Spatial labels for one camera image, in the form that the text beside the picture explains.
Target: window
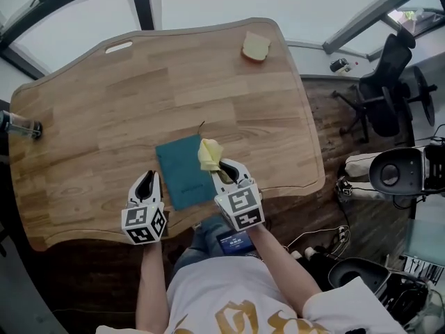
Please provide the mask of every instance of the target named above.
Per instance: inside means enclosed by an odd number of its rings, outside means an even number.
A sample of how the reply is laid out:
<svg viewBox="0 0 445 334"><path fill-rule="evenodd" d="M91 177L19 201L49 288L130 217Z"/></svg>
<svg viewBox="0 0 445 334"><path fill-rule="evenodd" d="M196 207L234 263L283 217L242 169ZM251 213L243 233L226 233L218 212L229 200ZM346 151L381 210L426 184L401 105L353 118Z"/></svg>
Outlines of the window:
<svg viewBox="0 0 445 334"><path fill-rule="evenodd" d="M445 22L440 0L410 0L388 14L414 36Z"/></svg>

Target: wrist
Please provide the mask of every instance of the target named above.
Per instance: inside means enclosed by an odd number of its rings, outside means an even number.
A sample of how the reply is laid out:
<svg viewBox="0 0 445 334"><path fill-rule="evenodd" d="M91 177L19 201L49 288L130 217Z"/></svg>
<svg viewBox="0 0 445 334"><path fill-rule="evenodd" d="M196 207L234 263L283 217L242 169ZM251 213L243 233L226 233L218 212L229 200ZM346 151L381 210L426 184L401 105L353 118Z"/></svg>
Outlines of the wrist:
<svg viewBox="0 0 445 334"><path fill-rule="evenodd" d="M160 241L151 244L146 244L144 245L143 259L151 257L153 253L157 252L162 253L162 245Z"/></svg>
<svg viewBox="0 0 445 334"><path fill-rule="evenodd" d="M246 230L247 234L249 235L249 237L253 236L257 236L260 234L266 234L269 231L264 227L263 223L256 225L256 226L252 226L251 228L248 228Z"/></svg>

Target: black office chair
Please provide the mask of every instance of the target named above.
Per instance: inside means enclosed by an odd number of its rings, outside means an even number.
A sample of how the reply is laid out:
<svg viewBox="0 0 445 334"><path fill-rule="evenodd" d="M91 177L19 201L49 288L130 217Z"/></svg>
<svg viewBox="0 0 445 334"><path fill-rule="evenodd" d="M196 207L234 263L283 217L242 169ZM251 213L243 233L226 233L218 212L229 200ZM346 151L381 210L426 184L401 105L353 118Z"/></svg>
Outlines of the black office chair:
<svg viewBox="0 0 445 334"><path fill-rule="evenodd" d="M352 124L347 129L341 128L340 135L351 133L353 127L361 121L364 137L360 141L368 143L366 118L377 135L389 137L399 133L400 127L392 92L398 83L398 78L411 60L410 48L414 48L415 45L414 37L405 29L399 31L397 36L389 35L377 68L360 78L358 86L353 86L356 101L350 102L336 90L332 93L333 97L340 97L355 110Z"/></svg>

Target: jeans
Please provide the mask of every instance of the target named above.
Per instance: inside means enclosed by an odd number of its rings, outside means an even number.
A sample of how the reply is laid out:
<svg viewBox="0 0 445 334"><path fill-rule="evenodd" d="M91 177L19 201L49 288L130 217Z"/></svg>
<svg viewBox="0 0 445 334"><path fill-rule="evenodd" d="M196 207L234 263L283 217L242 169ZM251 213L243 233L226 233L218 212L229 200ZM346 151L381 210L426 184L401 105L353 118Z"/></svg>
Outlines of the jeans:
<svg viewBox="0 0 445 334"><path fill-rule="evenodd" d="M184 266L195 264L211 257L224 256L223 250L216 237L230 231L221 215L213 215L201 222L201 226L195 230L192 244L188 247L173 267L173 275Z"/></svg>

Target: phone screen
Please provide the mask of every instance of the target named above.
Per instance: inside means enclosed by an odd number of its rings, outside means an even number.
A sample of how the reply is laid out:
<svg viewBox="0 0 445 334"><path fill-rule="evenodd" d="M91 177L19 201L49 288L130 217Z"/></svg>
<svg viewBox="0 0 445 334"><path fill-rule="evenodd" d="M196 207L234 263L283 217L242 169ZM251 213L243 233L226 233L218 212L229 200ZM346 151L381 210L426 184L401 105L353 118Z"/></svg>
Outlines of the phone screen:
<svg viewBox="0 0 445 334"><path fill-rule="evenodd" d="M255 247L245 230L226 232L217 237L225 255L245 254L254 251Z"/></svg>

